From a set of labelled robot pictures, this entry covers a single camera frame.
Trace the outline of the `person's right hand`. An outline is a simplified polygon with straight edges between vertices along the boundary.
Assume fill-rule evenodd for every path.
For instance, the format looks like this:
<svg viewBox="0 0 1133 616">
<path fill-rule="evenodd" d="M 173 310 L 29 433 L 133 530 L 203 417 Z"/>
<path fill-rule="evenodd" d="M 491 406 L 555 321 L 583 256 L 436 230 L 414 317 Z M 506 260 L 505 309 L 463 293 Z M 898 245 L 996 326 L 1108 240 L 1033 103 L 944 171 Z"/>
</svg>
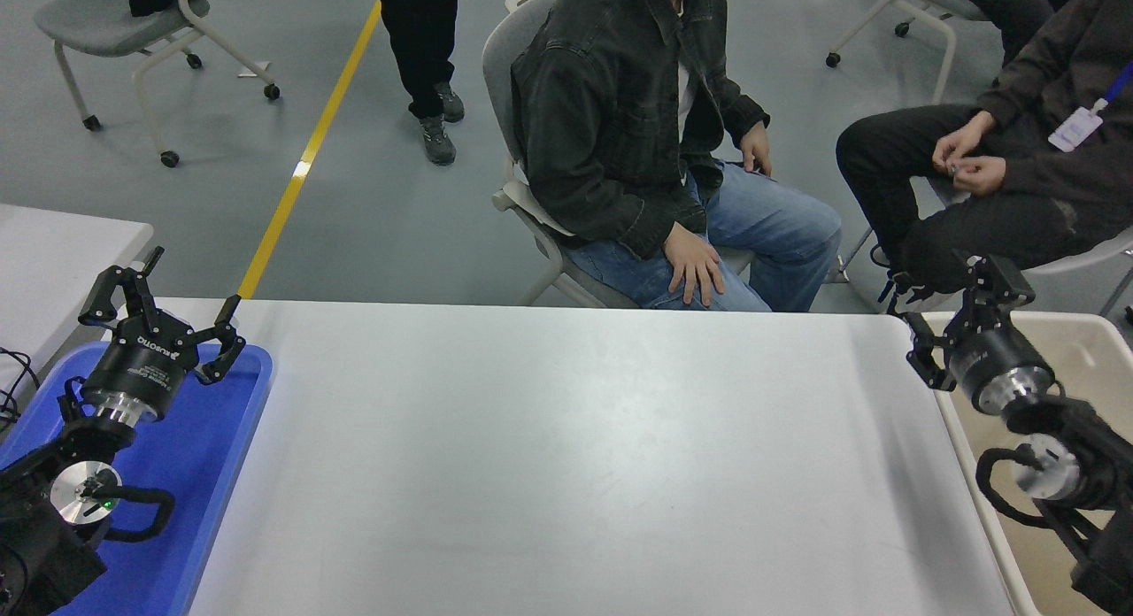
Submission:
<svg viewBox="0 0 1133 616">
<path fill-rule="evenodd" d="M 976 112 L 976 116 L 972 116 L 966 125 L 939 137 L 931 156 L 932 166 L 936 171 L 949 176 L 952 164 L 979 147 L 980 142 L 996 125 L 997 121 L 990 112 Z"/>
<path fill-rule="evenodd" d="M 662 253 L 673 270 L 668 294 L 682 293 L 682 302 L 692 305 L 693 297 L 705 308 L 712 308 L 713 298 L 725 290 L 724 274 L 719 270 L 719 253 L 680 222 L 673 222 L 662 245 Z"/>
</svg>

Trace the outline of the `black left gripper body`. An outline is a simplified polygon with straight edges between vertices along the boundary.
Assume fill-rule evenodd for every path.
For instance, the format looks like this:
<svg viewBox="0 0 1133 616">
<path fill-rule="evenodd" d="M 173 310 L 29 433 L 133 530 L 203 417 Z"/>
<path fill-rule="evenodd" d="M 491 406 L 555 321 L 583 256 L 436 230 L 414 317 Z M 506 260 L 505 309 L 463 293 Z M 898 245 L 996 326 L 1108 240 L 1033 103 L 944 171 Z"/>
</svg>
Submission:
<svg viewBox="0 0 1133 616">
<path fill-rule="evenodd" d="M 187 373 L 199 362 L 196 346 L 178 345 L 190 325 L 167 313 L 157 323 L 142 316 L 119 320 L 113 341 L 82 385 L 82 399 L 105 405 L 121 394 L 145 403 L 153 413 L 167 413 Z"/>
</svg>

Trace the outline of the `person's left hand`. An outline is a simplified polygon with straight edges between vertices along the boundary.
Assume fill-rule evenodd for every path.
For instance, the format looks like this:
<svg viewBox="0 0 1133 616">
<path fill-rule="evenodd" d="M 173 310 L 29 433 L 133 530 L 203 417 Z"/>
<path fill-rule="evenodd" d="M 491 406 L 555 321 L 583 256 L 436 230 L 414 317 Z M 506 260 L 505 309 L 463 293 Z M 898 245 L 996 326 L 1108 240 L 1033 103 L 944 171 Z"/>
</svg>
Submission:
<svg viewBox="0 0 1133 616">
<path fill-rule="evenodd" d="M 757 121 L 739 140 L 742 168 L 747 173 L 772 176 L 770 143 L 765 121 Z"/>
<path fill-rule="evenodd" d="M 1006 176 L 1006 160 L 1000 157 L 964 157 L 947 161 L 945 171 L 959 192 L 987 196 L 998 191 Z"/>
</svg>

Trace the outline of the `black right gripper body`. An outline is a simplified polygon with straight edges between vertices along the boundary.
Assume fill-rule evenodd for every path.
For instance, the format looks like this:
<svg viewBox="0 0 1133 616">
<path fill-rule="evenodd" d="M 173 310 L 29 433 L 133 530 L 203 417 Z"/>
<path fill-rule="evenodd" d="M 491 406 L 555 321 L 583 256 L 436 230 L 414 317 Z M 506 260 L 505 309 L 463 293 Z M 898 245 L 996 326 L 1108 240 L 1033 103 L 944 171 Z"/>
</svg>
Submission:
<svg viewBox="0 0 1133 616">
<path fill-rule="evenodd" d="M 949 343 L 943 390 L 959 391 L 981 413 L 1004 413 L 1053 387 L 1053 367 L 1012 323 L 985 330 L 948 325 L 943 339 Z"/>
</svg>

